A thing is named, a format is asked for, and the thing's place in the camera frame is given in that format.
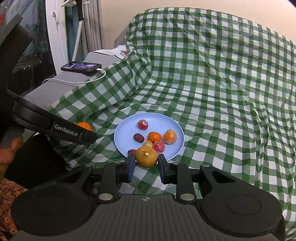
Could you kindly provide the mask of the person's left hand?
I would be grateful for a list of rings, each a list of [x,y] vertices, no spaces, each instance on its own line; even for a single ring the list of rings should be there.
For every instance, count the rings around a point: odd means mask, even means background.
[[[18,137],[12,140],[11,145],[8,148],[1,148],[0,164],[7,166],[10,164],[16,152],[23,146],[23,138]]]

